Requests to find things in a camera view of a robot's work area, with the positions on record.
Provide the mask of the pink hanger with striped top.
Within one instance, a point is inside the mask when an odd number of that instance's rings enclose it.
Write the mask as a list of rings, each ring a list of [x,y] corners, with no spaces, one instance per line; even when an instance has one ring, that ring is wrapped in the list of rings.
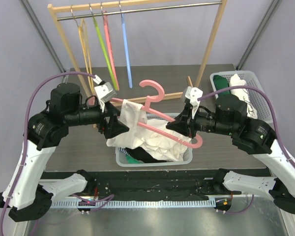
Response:
[[[109,56],[109,61],[113,73],[113,82],[115,82],[115,90],[119,90],[119,84],[118,84],[118,79],[117,79],[117,74],[116,74],[116,69],[115,69],[115,64],[114,64],[114,57],[113,57],[113,50],[112,50],[112,43],[111,43],[111,38],[110,38],[110,32],[109,32],[109,24],[108,24],[108,17],[104,15],[107,11],[103,10],[102,3],[100,4],[100,9],[102,13],[102,18],[103,18],[103,24],[104,24],[104,33],[105,33],[105,39],[106,39],[106,44],[107,44],[107,49],[108,49],[108,56]]]

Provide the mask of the green tank top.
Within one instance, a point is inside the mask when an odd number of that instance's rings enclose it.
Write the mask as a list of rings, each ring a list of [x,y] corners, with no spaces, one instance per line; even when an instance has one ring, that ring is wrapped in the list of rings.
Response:
[[[135,158],[133,158],[131,156],[127,156],[127,162],[128,162],[128,164],[142,164],[141,161],[136,160]]]

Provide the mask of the black tank top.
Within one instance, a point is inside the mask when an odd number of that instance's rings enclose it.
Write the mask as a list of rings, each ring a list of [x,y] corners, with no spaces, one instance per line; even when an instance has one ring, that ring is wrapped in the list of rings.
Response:
[[[138,161],[142,161],[143,163],[164,163],[166,160],[157,160],[153,158],[147,151],[145,151],[142,147],[137,147],[135,149],[125,148],[127,153]]]

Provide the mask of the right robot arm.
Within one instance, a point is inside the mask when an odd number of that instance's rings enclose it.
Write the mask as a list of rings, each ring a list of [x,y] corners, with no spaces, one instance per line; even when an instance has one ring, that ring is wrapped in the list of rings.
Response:
[[[259,159],[274,176],[253,177],[219,169],[210,183],[213,192],[258,195],[295,214],[295,159],[284,156],[273,128],[263,120],[248,117],[247,103],[235,95],[218,97],[215,107],[214,113],[197,111],[191,118],[191,108],[186,104],[166,128],[189,138],[198,131],[231,137],[234,146]]]

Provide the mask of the blue striped tank top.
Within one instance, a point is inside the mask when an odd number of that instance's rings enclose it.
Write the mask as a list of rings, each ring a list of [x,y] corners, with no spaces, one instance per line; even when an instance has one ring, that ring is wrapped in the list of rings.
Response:
[[[129,153],[127,152],[127,150],[124,149],[124,148],[119,148],[118,151],[119,151],[120,153],[125,154],[125,155],[128,155],[128,154],[129,154]]]

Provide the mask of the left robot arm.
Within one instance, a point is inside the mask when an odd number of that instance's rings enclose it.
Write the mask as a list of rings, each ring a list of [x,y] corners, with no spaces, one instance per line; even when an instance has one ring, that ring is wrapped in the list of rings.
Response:
[[[19,166],[21,174],[14,172],[12,182],[0,193],[0,208],[8,204],[9,217],[15,222],[38,220],[47,213],[52,203],[75,193],[90,196],[96,186],[94,177],[78,170],[70,177],[53,184],[39,184],[44,168],[72,126],[96,124],[106,139],[125,133],[129,128],[118,120],[119,110],[110,103],[116,92],[109,82],[95,87],[97,102],[88,106],[82,102],[80,87],[62,83],[51,91],[47,107],[32,116],[27,125]],[[17,181],[13,194],[9,191]]]

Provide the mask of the light blue hanger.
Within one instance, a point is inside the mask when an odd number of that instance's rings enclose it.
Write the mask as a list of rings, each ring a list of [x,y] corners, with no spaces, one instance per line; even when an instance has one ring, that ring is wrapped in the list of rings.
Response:
[[[124,14],[122,13],[121,1],[120,0],[118,1],[118,6],[119,6],[119,11],[120,11],[120,16],[121,16],[121,26],[122,26],[123,44],[124,44],[124,52],[125,52],[125,59],[126,59],[126,69],[127,69],[128,84],[129,84],[130,88],[133,88],[130,56],[129,56],[126,25],[125,25],[125,18],[124,18]]]

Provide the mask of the white tank top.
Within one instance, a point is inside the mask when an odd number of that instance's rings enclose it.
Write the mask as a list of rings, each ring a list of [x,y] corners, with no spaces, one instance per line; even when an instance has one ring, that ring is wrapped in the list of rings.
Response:
[[[134,103],[126,99],[123,100],[119,121],[129,127],[129,131],[108,139],[106,142],[107,146],[130,149],[143,148],[143,150],[155,160],[183,161],[183,154],[186,152],[187,146],[140,127],[137,125],[137,122],[142,122],[165,131],[185,142],[191,142],[191,139],[175,131],[168,130],[166,128],[166,120],[155,118],[148,119],[146,112],[142,110],[142,104]]]

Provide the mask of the yellow plastic hanger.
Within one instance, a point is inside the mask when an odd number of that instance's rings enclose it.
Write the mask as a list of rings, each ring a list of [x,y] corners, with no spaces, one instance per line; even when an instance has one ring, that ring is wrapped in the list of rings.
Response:
[[[85,23],[85,20],[82,19],[81,23],[78,24],[77,19],[73,15],[73,8],[70,7],[71,15],[76,22],[76,25],[78,27],[78,33],[79,33],[79,40],[82,47],[82,52],[84,56],[84,62],[85,62],[85,68],[88,74],[92,74],[92,65],[91,65],[91,57],[90,57],[90,50],[89,50],[89,38],[88,38],[88,30]]]

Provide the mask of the lime green hanger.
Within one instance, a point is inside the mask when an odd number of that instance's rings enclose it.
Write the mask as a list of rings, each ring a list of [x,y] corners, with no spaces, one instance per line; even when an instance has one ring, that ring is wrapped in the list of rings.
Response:
[[[93,24],[94,24],[94,27],[95,27],[95,30],[96,30],[96,33],[97,33],[97,37],[98,37],[98,40],[99,40],[99,43],[100,43],[100,46],[101,46],[101,49],[102,49],[102,52],[103,52],[103,55],[104,55],[104,59],[106,61],[106,65],[107,65],[107,68],[108,68],[108,71],[109,71],[109,74],[110,74],[114,89],[119,90],[117,79],[115,78],[115,76],[113,74],[112,66],[111,66],[111,63],[110,63],[110,60],[109,60],[109,57],[108,57],[106,47],[104,45],[103,37],[102,37],[101,31],[100,31],[100,28],[98,26],[98,22],[97,22],[94,14],[93,14],[91,4],[89,3],[88,5],[89,5],[89,9],[91,11],[91,17],[92,17],[92,20],[93,20]]]

